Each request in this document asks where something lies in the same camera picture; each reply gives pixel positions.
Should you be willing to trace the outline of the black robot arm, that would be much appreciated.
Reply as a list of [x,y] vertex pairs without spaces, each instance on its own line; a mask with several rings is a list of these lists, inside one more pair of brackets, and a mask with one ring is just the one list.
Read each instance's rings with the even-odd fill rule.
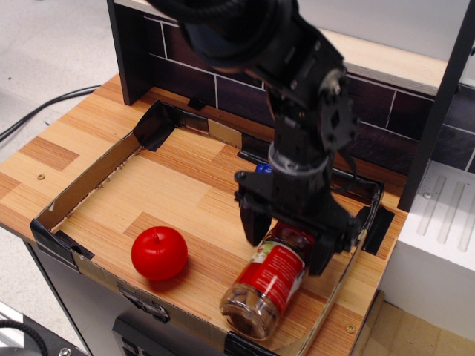
[[154,1],[177,20],[189,47],[224,73],[244,72],[265,85],[275,121],[268,174],[238,172],[236,199],[247,240],[259,244],[272,219],[313,236],[306,258],[321,274],[350,250],[361,223],[333,198],[335,155],[359,124],[342,55],[300,15],[296,1]]

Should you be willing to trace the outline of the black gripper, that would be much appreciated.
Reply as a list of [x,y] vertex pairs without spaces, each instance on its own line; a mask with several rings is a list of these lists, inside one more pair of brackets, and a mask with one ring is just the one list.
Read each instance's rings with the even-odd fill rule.
[[314,236],[307,258],[309,274],[320,276],[334,253],[349,251],[356,243],[362,223],[339,205],[330,188],[333,169],[314,174],[271,174],[239,171],[235,174],[240,218],[247,241],[257,246],[275,218]]

